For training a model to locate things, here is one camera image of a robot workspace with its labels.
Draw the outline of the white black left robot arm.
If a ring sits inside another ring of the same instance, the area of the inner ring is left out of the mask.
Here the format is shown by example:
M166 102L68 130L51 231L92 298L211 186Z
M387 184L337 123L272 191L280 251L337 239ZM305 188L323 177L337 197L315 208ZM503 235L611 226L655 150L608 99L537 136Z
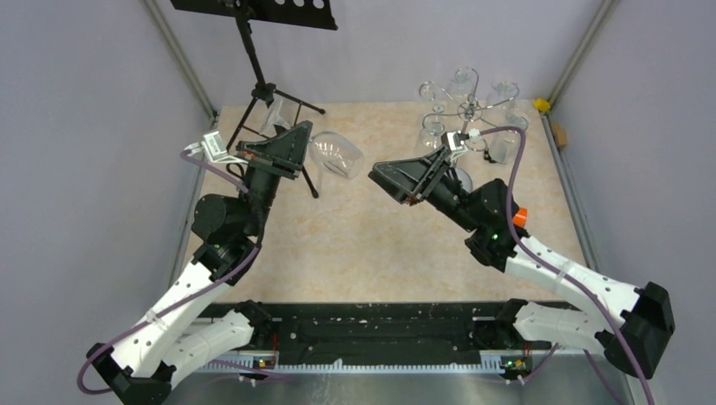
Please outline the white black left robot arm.
M182 159L214 173L223 163L247 169L242 177L231 177L236 196L208 194L196 202L191 230L201 244L178 279L134 326L88 352L84 367L98 373L105 392L123 404L161 404L222 354L267 344L270 317L253 300L198 332L187 329L255 262L279 184L300 174L311 132L312 123L301 121L271 138L239 142L236 154L226 151L217 132L209 132L182 150Z

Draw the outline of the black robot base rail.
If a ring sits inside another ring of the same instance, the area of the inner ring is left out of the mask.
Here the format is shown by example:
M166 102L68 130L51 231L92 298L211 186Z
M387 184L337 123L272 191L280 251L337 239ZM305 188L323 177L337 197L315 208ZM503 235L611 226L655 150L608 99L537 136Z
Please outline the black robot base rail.
M268 323L224 354L286 374L531 371L552 343L497 319L501 302L265 303Z

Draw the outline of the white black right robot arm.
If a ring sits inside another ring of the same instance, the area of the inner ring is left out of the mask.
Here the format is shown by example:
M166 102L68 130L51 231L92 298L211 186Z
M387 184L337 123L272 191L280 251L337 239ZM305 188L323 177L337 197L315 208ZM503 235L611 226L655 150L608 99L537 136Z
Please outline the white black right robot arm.
M618 370L650 380L675 332L667 289L606 277L541 243L516 218L520 207L495 178L467 192L449 169L444 148L423 157L377 162L368 176L402 204L427 202L470 233L465 245L480 264L524 278L572 305L564 310L511 300L495 325L497 341L551 341L601 353Z

